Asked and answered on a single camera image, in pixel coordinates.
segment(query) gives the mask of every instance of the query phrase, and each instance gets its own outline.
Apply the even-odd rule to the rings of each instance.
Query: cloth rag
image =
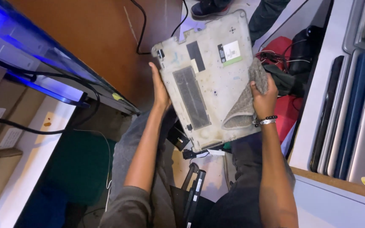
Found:
[[[262,94],[267,92],[267,73],[258,58],[253,59],[249,68],[249,81],[255,81],[257,90]],[[247,85],[222,122],[222,129],[231,130],[249,127],[256,119],[256,116],[253,107],[253,96],[250,86]]]

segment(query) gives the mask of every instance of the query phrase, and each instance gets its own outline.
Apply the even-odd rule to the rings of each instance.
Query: sneaker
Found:
[[[209,16],[223,16],[229,11],[229,6],[219,8],[212,1],[201,1],[191,7],[192,18],[205,19]]]

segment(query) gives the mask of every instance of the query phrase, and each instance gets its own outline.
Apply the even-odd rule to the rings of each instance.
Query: white shelf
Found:
[[[295,139],[290,159],[290,166],[292,167],[309,170],[309,161],[322,114],[333,60],[338,56],[348,55],[343,51],[342,46],[352,4],[353,1],[351,0],[335,0],[333,4],[302,120],[299,124],[297,138]]]
[[[46,80],[42,84],[49,86],[47,85],[49,82],[54,83],[54,80]],[[70,86],[61,89],[70,92],[72,98],[79,99],[82,95],[82,91]],[[29,127],[49,132],[62,130],[74,110],[75,106],[47,96]],[[0,228],[12,228],[15,225],[60,137],[61,134],[50,136],[29,132],[23,134],[17,146],[23,151],[23,156],[0,197]]]

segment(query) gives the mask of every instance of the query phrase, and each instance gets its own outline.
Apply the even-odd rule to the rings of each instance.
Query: dirty laptop cover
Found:
[[[248,83],[267,89],[266,72],[253,59],[247,17],[237,10],[152,48],[174,109],[200,152],[260,131]]]

